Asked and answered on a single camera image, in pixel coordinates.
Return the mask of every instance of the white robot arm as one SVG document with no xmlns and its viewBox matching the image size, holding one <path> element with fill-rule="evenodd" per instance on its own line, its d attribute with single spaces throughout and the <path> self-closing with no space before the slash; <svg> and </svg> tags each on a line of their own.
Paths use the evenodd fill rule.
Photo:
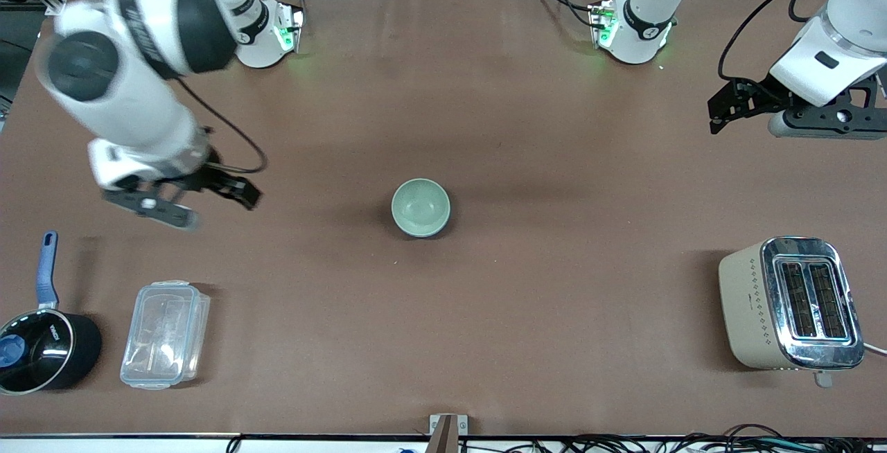
<svg viewBox="0 0 887 453">
<path fill-rule="evenodd" d="M 262 69 L 276 64 L 286 53 L 298 53 L 304 8 L 275 0 L 218 0 L 231 15 L 237 58 Z"/>
<path fill-rule="evenodd" d="M 732 78 L 709 100 L 712 133 L 736 118 L 773 113 L 779 137 L 880 139 L 875 72 L 887 64 L 887 0 L 829 0 L 760 82 Z M 851 91 L 861 92 L 862 105 Z"/>
<path fill-rule="evenodd" d="M 196 224 L 178 204 L 186 190 L 256 206 L 261 192 L 222 171 L 206 129 L 165 82 L 225 68 L 236 18 L 225 0 L 74 1 L 58 15 L 38 77 L 98 137 L 89 162 L 106 200 L 181 229 Z M 165 199 L 164 185 L 179 191 Z"/>
<path fill-rule="evenodd" d="M 681 0 L 608 0 L 592 7 L 592 42 L 620 62 L 643 64 L 665 46 Z"/>
</svg>

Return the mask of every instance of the green ceramic bowl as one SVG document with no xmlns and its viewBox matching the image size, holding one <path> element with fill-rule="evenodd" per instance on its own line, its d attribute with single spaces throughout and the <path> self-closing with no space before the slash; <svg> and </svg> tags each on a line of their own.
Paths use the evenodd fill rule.
<svg viewBox="0 0 887 453">
<path fill-rule="evenodd" d="M 403 233 L 425 238 L 446 226 L 450 219 L 450 198 L 441 185 L 431 179 L 410 179 L 394 192 L 391 215 Z"/>
</svg>

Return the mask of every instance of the toaster slot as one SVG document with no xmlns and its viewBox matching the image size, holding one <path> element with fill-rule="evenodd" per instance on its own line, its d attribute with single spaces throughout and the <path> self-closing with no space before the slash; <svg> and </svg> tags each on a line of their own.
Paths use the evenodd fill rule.
<svg viewBox="0 0 887 453">
<path fill-rule="evenodd" d="M 831 267 L 827 263 L 812 263 L 810 276 L 814 280 L 814 294 L 820 307 L 820 317 L 823 318 L 825 336 L 829 339 L 846 339 L 845 317 Z"/>
<path fill-rule="evenodd" d="M 810 296 L 804 281 L 801 263 L 782 263 L 782 282 L 786 287 L 791 308 L 792 326 L 799 337 L 816 337 L 814 314 L 810 306 Z"/>
</svg>

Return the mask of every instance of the saucepan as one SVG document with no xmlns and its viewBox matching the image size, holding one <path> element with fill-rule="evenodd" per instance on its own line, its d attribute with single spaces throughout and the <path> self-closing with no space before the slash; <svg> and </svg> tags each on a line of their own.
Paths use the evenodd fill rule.
<svg viewBox="0 0 887 453">
<path fill-rule="evenodd" d="M 98 326 L 79 314 L 57 311 L 53 285 L 58 233 L 42 238 L 37 265 L 37 308 L 0 329 L 0 393 L 10 396 L 64 389 L 85 377 L 98 359 Z"/>
</svg>

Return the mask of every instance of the plastic food container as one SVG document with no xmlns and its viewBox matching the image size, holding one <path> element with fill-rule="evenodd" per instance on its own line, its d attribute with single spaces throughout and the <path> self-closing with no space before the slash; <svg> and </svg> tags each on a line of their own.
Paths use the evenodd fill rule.
<svg viewBox="0 0 887 453">
<path fill-rule="evenodd" d="M 166 389 L 197 375 L 209 296 L 187 282 L 157 282 L 139 291 L 120 380 L 139 389 Z"/>
</svg>

